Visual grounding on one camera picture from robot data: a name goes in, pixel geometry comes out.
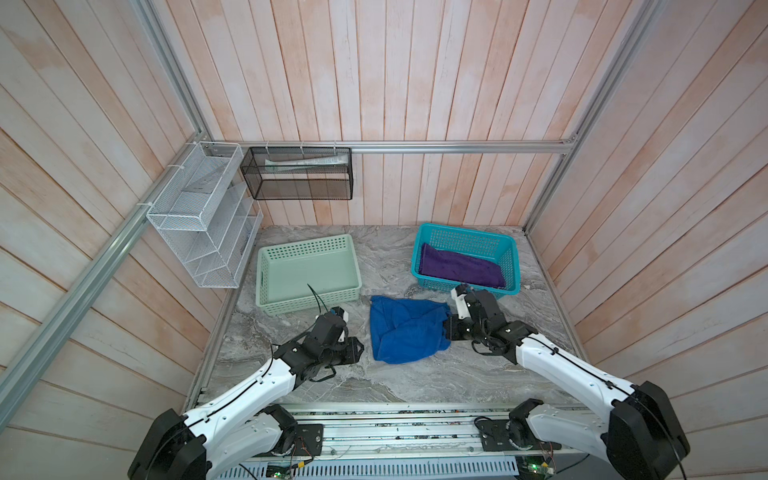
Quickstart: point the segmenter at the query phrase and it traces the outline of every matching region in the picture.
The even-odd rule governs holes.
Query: wooden wall
[[[4,369],[194,129],[129,2],[4,0],[0,62]],[[222,296],[149,230],[0,435],[0,476],[125,475]]]
[[[639,0],[154,0],[212,135],[570,137]],[[525,222],[557,155],[355,155],[354,198],[277,224]]]
[[[531,235],[591,361],[672,398],[688,475],[768,471],[767,25],[670,2]]]

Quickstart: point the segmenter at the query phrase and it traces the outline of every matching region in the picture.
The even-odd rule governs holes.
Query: gray marble surface
[[[486,227],[515,238],[520,257],[521,289],[499,304],[509,319],[536,326],[549,339],[573,351],[564,320],[536,263],[528,239],[517,227]],[[373,359],[370,349],[371,295],[452,303],[450,294],[421,288],[411,275],[417,227],[269,227],[259,233],[259,248],[349,233],[362,276],[360,299],[343,303],[349,312],[349,334],[366,346],[359,363],[337,368],[336,378],[305,383],[279,402],[446,402],[517,404],[529,397],[551,403],[575,402],[536,373],[501,357],[480,356],[469,342],[454,342],[445,351],[418,362],[389,365]],[[270,343],[283,343],[314,322],[315,310],[268,316],[256,307],[255,258],[201,402],[212,399],[258,369],[270,354]]]

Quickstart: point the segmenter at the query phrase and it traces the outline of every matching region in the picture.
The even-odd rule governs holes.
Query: folded blue cloth
[[[371,297],[373,358],[387,363],[415,362],[451,346],[442,323],[447,303]]]
[[[456,282],[490,286],[491,288],[504,288],[506,285],[502,268],[499,265],[463,253],[436,250],[428,243],[422,245],[419,273]]]

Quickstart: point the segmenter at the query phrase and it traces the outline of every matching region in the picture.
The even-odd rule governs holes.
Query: light green basket
[[[350,235],[263,247],[256,279],[256,305],[267,315],[317,308],[307,284],[328,307],[357,300],[362,286]]]

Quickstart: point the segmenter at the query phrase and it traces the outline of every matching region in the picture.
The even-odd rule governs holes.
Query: teal basket
[[[328,307],[354,302],[362,281],[350,235],[262,247],[256,305],[267,315],[317,308],[311,285]]]
[[[487,290],[493,293],[496,298],[501,298],[504,295],[516,295],[520,291],[520,262],[518,260],[518,245],[514,238],[499,233],[447,227],[435,223],[424,223],[420,226],[419,233],[416,234],[416,243],[413,246],[411,273],[419,279],[419,285],[424,288],[449,292],[459,285],[459,282],[419,273],[424,243],[429,243],[432,248],[437,250],[449,250],[470,257],[490,260],[502,268],[506,282],[504,290],[482,285],[472,285],[473,287]]]

